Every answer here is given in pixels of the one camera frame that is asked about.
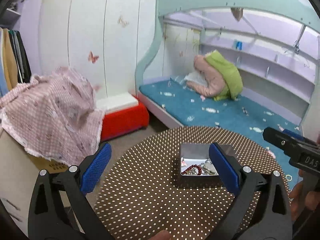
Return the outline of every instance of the polka dot tablecloth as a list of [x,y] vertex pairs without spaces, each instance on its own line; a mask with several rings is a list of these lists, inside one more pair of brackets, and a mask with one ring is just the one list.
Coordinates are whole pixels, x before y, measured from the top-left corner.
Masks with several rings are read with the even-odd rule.
[[[182,142],[231,144],[241,165],[266,174],[278,170],[286,181],[268,152],[240,134],[213,127],[164,131],[129,149],[102,183],[95,212],[115,239],[149,239],[164,229],[171,239],[205,239],[225,214],[234,198],[226,188],[175,187]],[[256,193],[240,229],[248,226],[258,198]]]

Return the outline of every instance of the blue bed sheet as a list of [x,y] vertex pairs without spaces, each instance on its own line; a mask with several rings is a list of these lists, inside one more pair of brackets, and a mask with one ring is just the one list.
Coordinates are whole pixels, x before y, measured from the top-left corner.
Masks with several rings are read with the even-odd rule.
[[286,174],[289,188],[292,189],[297,183],[298,169],[289,165],[289,157],[262,137],[263,129],[269,126],[299,133],[295,124],[278,114],[241,95],[236,101],[227,99],[216,102],[211,98],[202,101],[199,94],[174,80],[142,85],[140,91],[183,125],[219,126],[269,149]]

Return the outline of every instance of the green blanket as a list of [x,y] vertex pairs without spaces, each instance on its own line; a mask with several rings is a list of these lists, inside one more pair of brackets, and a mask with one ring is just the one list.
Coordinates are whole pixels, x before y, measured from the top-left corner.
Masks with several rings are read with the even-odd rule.
[[226,82],[223,91],[218,96],[215,96],[214,100],[219,101],[226,98],[235,100],[243,88],[242,79],[237,67],[227,61],[217,50],[207,54],[205,60],[221,73]]

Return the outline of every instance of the silver screw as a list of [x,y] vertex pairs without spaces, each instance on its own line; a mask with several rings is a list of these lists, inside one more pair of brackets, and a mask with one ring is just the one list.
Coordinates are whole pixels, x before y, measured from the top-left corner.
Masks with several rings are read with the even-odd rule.
[[248,167],[248,166],[244,166],[242,169],[243,169],[243,171],[246,172],[246,173],[251,172],[251,168]]
[[273,171],[273,175],[275,175],[276,177],[280,176],[280,172],[279,171]]
[[69,168],[69,171],[70,171],[70,172],[76,172],[77,170],[78,170],[78,167],[75,166],[75,165],[73,165],[73,166],[71,166],[71,167]]
[[47,173],[46,170],[41,170],[41,171],[39,172],[39,175],[40,175],[40,176],[44,176],[44,175],[46,175],[46,173]]

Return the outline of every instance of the bed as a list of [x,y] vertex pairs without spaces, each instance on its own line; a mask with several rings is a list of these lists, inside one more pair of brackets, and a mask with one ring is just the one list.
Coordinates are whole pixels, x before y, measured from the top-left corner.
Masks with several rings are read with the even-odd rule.
[[[297,169],[261,133],[271,126],[317,137],[320,19],[310,2],[156,0],[155,11],[154,38],[135,71],[141,102],[169,128],[217,126],[250,138],[274,154],[292,188]],[[173,78],[194,70],[194,55],[215,49],[241,75],[235,101],[202,101]]]

